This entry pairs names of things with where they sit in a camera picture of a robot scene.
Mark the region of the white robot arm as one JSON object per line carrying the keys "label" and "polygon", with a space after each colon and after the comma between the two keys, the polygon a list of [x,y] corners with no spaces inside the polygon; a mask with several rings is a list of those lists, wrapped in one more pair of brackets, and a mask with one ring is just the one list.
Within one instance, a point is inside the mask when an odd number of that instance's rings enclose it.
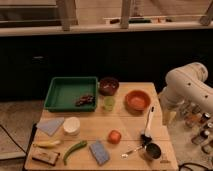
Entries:
{"label": "white robot arm", "polygon": [[213,88],[205,84],[207,78],[208,70],[199,62],[172,69],[166,74],[166,86],[159,94],[164,125],[169,124],[172,112],[185,100],[213,114]]}

